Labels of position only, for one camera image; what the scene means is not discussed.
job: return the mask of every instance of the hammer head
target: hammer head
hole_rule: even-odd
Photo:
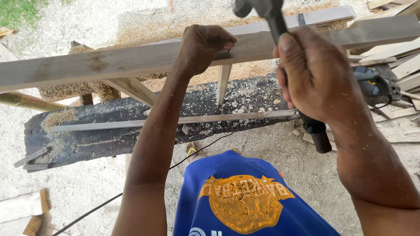
[[[253,8],[262,18],[267,18],[273,9],[281,9],[283,0],[235,0],[233,11],[238,17],[246,17]]]

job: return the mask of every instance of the person's left hand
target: person's left hand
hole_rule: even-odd
[[[184,30],[174,67],[189,76],[203,73],[216,53],[230,50],[238,39],[218,25],[191,25]]]

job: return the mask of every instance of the hammer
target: hammer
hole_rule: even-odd
[[[277,46],[280,35],[288,32],[283,13],[281,12],[282,6],[283,0],[235,0],[233,11],[235,15],[243,18],[255,8],[258,15],[267,20],[271,35]],[[327,153],[331,151],[331,144],[327,137],[325,124],[306,116],[300,111],[298,112],[304,122],[304,129],[312,136],[317,152]]]

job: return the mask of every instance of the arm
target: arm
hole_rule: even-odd
[[[236,41],[220,26],[185,29],[177,60],[134,147],[113,235],[167,234],[165,181],[189,80]]]
[[[416,232],[420,196],[376,128],[345,54],[303,28],[283,34],[274,56],[282,61],[277,76],[289,107],[330,125],[337,142],[337,171],[365,235]]]

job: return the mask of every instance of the orange graphic print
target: orange graphic print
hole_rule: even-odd
[[[215,216],[233,231],[254,233],[275,226],[283,209],[279,200],[294,198],[283,184],[273,180],[265,176],[211,176],[198,198],[208,196]]]

